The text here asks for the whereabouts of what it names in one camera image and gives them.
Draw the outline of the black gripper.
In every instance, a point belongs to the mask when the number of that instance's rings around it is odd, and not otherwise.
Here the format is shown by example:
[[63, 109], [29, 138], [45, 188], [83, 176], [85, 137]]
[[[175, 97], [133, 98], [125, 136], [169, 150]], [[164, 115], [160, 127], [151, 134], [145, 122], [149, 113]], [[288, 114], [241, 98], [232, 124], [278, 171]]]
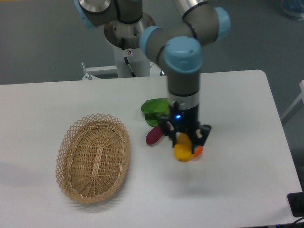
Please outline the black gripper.
[[192, 142], [192, 153], [195, 154], [198, 146], [204, 146], [211, 125], [199, 123], [199, 105], [190, 109], [179, 109], [179, 104], [169, 104], [169, 115], [162, 114], [158, 124], [164, 136], [172, 141], [172, 148], [177, 143], [177, 132], [185, 133]]

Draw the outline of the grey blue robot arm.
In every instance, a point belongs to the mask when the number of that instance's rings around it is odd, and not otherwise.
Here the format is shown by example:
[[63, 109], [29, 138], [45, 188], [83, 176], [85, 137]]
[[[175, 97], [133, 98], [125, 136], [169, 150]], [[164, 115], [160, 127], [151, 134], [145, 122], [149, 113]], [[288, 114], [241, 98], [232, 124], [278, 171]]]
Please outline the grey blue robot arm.
[[227, 36], [228, 13], [206, 0], [177, 0], [182, 23], [165, 30], [143, 11], [140, 0], [76, 0], [88, 28], [104, 27], [113, 46], [119, 77], [148, 74], [155, 63], [167, 76], [169, 113], [158, 118], [161, 131], [174, 148], [180, 147], [177, 133], [187, 135], [189, 150], [203, 146], [211, 126], [199, 123], [201, 48]]

